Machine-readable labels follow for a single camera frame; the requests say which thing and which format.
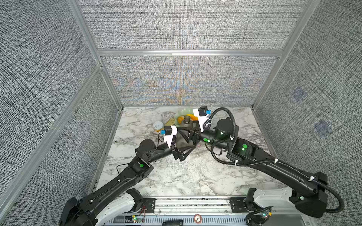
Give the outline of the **clear grey spray bottle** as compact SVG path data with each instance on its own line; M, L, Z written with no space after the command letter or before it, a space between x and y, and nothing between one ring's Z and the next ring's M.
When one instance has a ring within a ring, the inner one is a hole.
M180 152L186 152L198 145L199 122L192 121L188 116L186 121L185 123L183 120L177 128L176 147Z

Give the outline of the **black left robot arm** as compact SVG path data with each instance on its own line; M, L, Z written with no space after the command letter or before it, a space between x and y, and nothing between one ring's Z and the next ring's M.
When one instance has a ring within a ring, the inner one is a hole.
M153 171L151 162L171 154L183 161L194 149L195 146L177 148L175 142L156 146L151 139L143 140L135 150L136 156L114 179L79 200L69 199L58 224L101 226L120 213L141 211L143 197L133 187Z

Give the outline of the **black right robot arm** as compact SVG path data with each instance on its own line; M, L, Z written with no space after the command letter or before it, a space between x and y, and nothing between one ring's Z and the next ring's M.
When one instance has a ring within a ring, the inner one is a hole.
M214 159L221 164L250 167L284 183L291 188L287 200L303 214L320 218L327 212L326 174L298 169L237 137L239 127L231 118L219 120L214 129L210 129L209 124L210 120L207 120L202 125L179 127L178 133L189 143L207 144Z

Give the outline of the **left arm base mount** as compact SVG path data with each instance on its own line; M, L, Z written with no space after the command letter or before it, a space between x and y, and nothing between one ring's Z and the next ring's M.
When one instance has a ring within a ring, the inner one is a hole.
M141 214L142 213L154 213L156 207L156 198L145 198L135 188L129 189L125 194L131 196L131 200L134 202L133 206L127 213Z

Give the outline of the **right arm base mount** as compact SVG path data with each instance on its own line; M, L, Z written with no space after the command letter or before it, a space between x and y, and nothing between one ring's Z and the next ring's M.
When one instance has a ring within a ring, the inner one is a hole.
M254 201L256 188L250 188L246 196L229 198L229 204L233 213L263 214L263 218L269 217L272 207L262 207Z

